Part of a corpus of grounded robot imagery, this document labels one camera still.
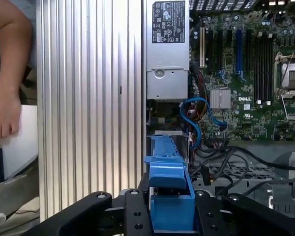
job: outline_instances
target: metal panel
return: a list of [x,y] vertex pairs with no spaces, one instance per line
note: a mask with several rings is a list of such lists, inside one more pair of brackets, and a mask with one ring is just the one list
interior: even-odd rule
[[37,0],[41,220],[143,165],[142,8],[137,0]]

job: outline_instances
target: blue ram slot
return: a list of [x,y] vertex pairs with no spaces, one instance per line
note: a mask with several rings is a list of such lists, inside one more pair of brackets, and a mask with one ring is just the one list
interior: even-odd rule
[[243,75],[243,59],[242,59],[242,30],[238,29],[236,32],[236,68],[235,74],[238,75],[242,82],[246,82]]

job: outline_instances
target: screw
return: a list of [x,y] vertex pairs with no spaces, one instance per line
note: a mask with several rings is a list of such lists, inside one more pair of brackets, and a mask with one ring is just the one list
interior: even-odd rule
[[201,196],[204,195],[204,192],[202,192],[202,191],[197,191],[197,194],[201,197]]
[[130,194],[132,194],[132,195],[137,195],[139,192],[137,191],[137,190],[132,190],[131,192],[130,192]]
[[239,198],[237,197],[237,196],[230,196],[230,199],[232,199],[233,201],[238,201],[239,200]]
[[97,198],[105,198],[105,197],[106,197],[106,194],[104,194],[104,193],[101,193],[101,194],[97,195]]

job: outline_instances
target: chipset heatsink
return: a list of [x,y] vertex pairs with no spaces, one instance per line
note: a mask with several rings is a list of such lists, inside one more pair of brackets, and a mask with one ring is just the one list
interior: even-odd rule
[[231,90],[228,88],[211,90],[210,106],[211,109],[230,109],[232,107]]

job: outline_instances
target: power supply label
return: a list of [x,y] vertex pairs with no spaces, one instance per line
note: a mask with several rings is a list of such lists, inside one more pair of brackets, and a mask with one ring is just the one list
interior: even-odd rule
[[185,42],[185,1],[153,4],[152,43]]

